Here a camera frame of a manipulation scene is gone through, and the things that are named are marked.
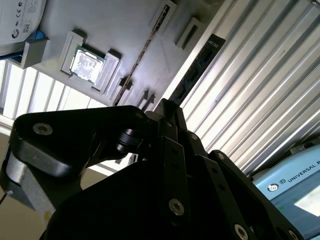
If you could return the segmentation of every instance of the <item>black strip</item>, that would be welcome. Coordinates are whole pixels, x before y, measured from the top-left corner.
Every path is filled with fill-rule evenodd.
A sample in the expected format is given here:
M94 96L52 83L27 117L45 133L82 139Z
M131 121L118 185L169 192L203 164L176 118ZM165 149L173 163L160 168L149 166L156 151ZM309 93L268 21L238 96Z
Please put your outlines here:
M1 205L1 204L3 203L3 201L6 199L6 196L7 196L6 193L2 196L2 198L1 198L1 200L0 200L0 205Z
M192 88L196 85L201 75L205 72L209 64L216 57L226 40L214 34L210 36L206 44L203 46L195 60L185 73L175 91L170 96L169 100L173 101L178 106L184 101Z

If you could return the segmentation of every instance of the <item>metal panel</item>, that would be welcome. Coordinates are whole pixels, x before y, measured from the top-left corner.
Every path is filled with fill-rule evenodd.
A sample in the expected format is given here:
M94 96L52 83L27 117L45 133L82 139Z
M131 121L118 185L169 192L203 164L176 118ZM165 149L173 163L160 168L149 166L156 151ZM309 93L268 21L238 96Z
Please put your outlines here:
M213 33L226 43L182 103L207 151L222 150L249 174L320 133L319 14L310 0L225 8Z

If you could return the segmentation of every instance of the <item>screw hole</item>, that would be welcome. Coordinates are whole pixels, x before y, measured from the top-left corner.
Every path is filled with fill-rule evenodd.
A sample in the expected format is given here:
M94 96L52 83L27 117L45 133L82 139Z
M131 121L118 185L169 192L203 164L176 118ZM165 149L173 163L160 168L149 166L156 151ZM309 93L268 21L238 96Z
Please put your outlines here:
M47 132L48 128L46 126L38 126L38 130Z
M173 204L173 207L177 210L177 211L180 211L180 206L178 203L174 203Z
M222 186L221 184L219 184L219 188L220 188L222 191L226 190L225 187Z

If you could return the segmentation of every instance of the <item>universal robots logo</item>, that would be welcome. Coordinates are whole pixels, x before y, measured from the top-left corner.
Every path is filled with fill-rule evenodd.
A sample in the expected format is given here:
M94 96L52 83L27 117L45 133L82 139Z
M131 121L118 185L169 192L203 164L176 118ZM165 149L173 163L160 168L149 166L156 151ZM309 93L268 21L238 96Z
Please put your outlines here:
M11 37L13 39L16 39L18 36L19 36L19 30L18 29L13 30Z
M279 185L278 185L278 184L273 183L273 184L270 184L270 185L268 186L268 191L270 191L270 192L274 192L274 191L277 191L277 190L278 190L278 188L279 188Z

